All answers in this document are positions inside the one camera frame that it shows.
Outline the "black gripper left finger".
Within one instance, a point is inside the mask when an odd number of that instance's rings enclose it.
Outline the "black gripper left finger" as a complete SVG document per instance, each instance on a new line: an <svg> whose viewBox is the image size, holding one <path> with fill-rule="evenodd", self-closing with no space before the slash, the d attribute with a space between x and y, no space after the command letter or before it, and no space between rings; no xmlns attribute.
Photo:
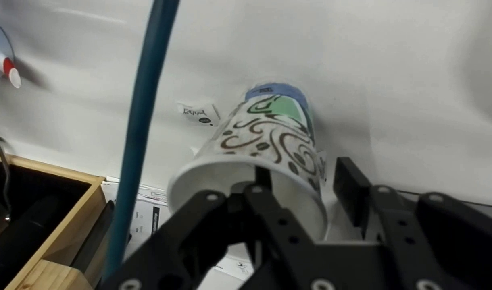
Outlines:
<svg viewBox="0 0 492 290"><path fill-rule="evenodd" d="M304 290L302 271L318 243L268 187L226 196L202 190L104 282L100 290L197 290L233 245L259 267L241 290Z"/></svg>

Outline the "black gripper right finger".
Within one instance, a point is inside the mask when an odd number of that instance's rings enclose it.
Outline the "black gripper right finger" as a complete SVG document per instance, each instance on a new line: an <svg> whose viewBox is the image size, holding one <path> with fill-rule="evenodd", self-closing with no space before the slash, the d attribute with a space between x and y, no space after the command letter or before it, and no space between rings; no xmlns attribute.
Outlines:
<svg viewBox="0 0 492 290"><path fill-rule="evenodd" d="M492 290L492 217L441 192L409 200L338 158L333 188L363 240L388 251L402 290Z"/></svg>

